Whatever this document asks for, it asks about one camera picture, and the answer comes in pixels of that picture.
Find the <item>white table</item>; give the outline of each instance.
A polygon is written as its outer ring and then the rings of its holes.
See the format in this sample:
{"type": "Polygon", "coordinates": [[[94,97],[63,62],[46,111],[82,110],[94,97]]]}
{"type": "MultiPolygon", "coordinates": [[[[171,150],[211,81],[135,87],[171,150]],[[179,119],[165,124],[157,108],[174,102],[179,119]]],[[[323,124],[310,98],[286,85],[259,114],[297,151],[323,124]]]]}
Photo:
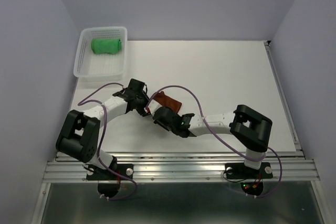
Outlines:
{"type": "MultiPolygon", "coordinates": [[[[157,89],[178,84],[199,98],[205,115],[226,113],[245,104],[269,117],[273,127],[269,146],[277,152],[296,150],[262,41],[129,41],[127,72],[148,84],[149,96],[157,89]]],[[[77,103],[107,82],[78,80],[71,109],[95,106],[77,103]]],[[[104,101],[119,87],[105,88],[94,98],[104,101]]],[[[165,93],[183,103],[180,114],[198,113],[184,90],[165,93]]],[[[230,135],[222,138],[239,151],[245,147],[230,135]]],[[[103,150],[107,152],[224,152],[231,151],[212,135],[180,138],[133,111],[108,124],[103,150]]]]}

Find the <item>gray wall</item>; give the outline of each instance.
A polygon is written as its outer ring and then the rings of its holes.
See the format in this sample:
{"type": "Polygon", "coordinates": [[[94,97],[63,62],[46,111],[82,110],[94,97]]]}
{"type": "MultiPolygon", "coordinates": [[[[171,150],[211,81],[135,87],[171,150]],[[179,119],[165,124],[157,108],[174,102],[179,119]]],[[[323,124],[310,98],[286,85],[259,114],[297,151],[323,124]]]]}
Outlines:
{"type": "Polygon", "coordinates": [[[0,222],[27,224],[69,108],[79,34],[61,0],[0,6],[0,222]]]}
{"type": "Polygon", "coordinates": [[[335,214],[336,0],[295,0],[271,50],[303,150],[335,214]]]}
{"type": "Polygon", "coordinates": [[[63,0],[78,30],[122,25],[129,39],[271,39],[294,0],[63,0]]]}

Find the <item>green towel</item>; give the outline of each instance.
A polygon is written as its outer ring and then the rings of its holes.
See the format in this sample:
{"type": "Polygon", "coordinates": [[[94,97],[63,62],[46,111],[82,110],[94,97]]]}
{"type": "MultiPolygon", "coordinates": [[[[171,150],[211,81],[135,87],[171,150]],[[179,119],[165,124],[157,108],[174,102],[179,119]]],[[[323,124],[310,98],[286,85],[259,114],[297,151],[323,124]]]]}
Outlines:
{"type": "Polygon", "coordinates": [[[120,39],[93,39],[91,49],[94,54],[116,54],[121,50],[120,39]]]}

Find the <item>brown cloth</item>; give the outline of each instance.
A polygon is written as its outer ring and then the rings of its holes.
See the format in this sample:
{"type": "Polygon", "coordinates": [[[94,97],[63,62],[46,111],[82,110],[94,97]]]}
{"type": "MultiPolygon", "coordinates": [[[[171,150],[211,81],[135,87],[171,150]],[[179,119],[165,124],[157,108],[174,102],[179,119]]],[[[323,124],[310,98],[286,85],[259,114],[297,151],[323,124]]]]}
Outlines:
{"type": "Polygon", "coordinates": [[[163,91],[158,93],[153,98],[153,100],[155,100],[156,102],[158,102],[159,104],[161,104],[164,107],[168,107],[168,108],[172,109],[172,111],[174,111],[175,113],[177,113],[182,106],[181,102],[178,102],[178,101],[174,100],[173,98],[170,98],[169,96],[165,95],[163,91]]]}

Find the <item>small black object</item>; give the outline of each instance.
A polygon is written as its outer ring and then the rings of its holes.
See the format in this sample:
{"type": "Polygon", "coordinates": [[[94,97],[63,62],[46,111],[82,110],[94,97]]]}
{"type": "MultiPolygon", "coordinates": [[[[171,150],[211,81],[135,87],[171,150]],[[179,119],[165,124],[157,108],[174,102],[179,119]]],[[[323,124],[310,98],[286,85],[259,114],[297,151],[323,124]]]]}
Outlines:
{"type": "Polygon", "coordinates": [[[131,79],[128,87],[113,94],[114,97],[120,97],[127,102],[126,113],[136,110],[141,116],[150,115],[145,110],[149,97],[145,91],[143,91],[146,84],[142,81],[131,79]]]}
{"type": "Polygon", "coordinates": [[[266,152],[271,134],[272,120],[246,105],[238,105],[230,132],[248,149],[266,152]]]}
{"type": "Polygon", "coordinates": [[[242,190],[250,195],[259,196],[263,193],[264,183],[260,182],[258,185],[255,183],[240,183],[242,190]]]}
{"type": "Polygon", "coordinates": [[[227,179],[257,179],[260,174],[263,179],[273,178],[273,173],[266,173],[265,168],[271,167],[269,162],[262,162],[260,169],[255,170],[244,165],[244,163],[228,163],[225,164],[227,179]]]}
{"type": "Polygon", "coordinates": [[[56,142],[56,149],[83,163],[89,162],[97,151],[100,121],[71,110],[56,142]],[[76,130],[83,129],[82,135],[76,130]]]}
{"type": "MultiPolygon", "coordinates": [[[[133,178],[133,174],[132,175],[127,175],[126,174],[126,170],[128,168],[133,169],[133,164],[118,164],[118,166],[116,167],[116,169],[113,169],[116,173],[130,178],[133,178]]],[[[90,170],[93,170],[93,174],[92,175],[86,175],[86,180],[90,180],[90,181],[97,181],[97,180],[118,180],[118,177],[112,173],[110,173],[108,170],[103,170],[100,169],[94,165],[89,165],[88,168],[90,170]]]]}
{"type": "Polygon", "coordinates": [[[114,197],[120,189],[120,184],[108,184],[108,183],[98,183],[98,192],[104,194],[105,197],[114,197]]]}
{"type": "Polygon", "coordinates": [[[195,114],[178,115],[169,107],[160,107],[156,110],[153,119],[154,123],[160,125],[167,131],[173,132],[180,137],[195,136],[188,129],[190,120],[195,114]]]}

